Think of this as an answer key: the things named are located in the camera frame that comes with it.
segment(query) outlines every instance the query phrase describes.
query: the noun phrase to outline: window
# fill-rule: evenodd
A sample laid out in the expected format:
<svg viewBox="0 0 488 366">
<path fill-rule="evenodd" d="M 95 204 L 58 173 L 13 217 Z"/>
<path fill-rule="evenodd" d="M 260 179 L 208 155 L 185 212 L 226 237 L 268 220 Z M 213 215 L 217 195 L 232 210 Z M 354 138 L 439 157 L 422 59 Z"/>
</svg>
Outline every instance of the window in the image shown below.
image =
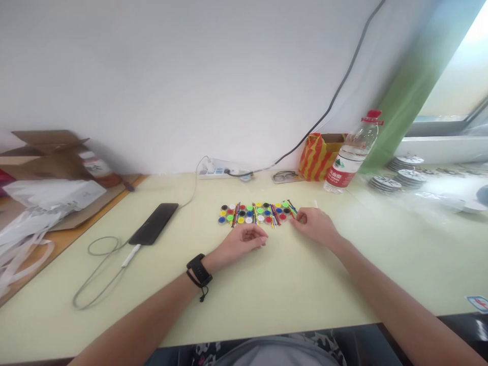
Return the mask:
<svg viewBox="0 0 488 366">
<path fill-rule="evenodd" d="M 488 2 L 481 8 L 407 136 L 488 136 Z"/>
</svg>

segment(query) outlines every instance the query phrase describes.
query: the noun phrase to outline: jar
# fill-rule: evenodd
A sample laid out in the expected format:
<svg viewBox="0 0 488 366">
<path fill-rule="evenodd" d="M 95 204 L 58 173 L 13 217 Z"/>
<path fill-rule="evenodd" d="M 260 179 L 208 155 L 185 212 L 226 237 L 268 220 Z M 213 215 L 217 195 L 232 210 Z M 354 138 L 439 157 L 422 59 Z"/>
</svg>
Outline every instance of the jar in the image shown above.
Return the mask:
<svg viewBox="0 0 488 366">
<path fill-rule="evenodd" d="M 83 159 L 85 169 L 102 187 L 114 187 L 121 182 L 120 177 L 108 167 L 107 163 L 97 158 L 92 151 L 81 152 L 79 156 Z"/>
</svg>

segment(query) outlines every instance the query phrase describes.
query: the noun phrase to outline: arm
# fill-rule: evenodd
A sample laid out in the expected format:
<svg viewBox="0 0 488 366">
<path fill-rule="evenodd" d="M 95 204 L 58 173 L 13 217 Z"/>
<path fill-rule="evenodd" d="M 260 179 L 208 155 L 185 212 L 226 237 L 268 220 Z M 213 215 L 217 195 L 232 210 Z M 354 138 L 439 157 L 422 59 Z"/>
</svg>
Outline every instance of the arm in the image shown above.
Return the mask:
<svg viewBox="0 0 488 366">
<path fill-rule="evenodd" d="M 202 259 L 202 264 L 214 275 L 251 250 L 266 245 L 266 238 L 257 225 L 238 225 Z M 103 332 L 70 365 L 144 364 L 199 292 L 188 275 L 181 274 Z"/>
<path fill-rule="evenodd" d="M 323 211 L 302 208 L 291 222 L 339 258 L 368 304 L 415 365 L 487 365 L 444 323 L 341 237 Z"/>
</svg>

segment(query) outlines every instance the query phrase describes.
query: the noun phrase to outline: smartphone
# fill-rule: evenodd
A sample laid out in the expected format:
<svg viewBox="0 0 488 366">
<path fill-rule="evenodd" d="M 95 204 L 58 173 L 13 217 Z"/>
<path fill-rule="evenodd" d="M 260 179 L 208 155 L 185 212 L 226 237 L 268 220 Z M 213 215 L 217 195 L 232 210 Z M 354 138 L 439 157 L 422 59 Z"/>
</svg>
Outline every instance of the smartphone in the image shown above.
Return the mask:
<svg viewBox="0 0 488 366">
<path fill-rule="evenodd" d="M 177 208 L 177 203 L 161 203 L 132 235 L 129 244 L 153 245 Z"/>
</svg>

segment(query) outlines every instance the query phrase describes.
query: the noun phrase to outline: hand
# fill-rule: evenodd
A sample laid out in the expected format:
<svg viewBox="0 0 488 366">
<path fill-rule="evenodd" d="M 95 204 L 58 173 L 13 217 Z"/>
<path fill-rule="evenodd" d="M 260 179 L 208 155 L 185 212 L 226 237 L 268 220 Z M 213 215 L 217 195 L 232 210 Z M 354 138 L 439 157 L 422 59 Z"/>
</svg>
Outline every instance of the hand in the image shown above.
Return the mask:
<svg viewBox="0 0 488 366">
<path fill-rule="evenodd" d="M 239 224 L 213 252 L 202 259 L 202 264 L 212 275 L 251 250 L 265 246 L 267 238 L 266 232 L 256 224 Z"/>
<path fill-rule="evenodd" d="M 347 242 L 337 232 L 330 217 L 318 208 L 301 208 L 298 210 L 296 220 L 292 219 L 290 222 L 302 234 L 326 246 L 334 253 L 338 247 Z"/>
</svg>

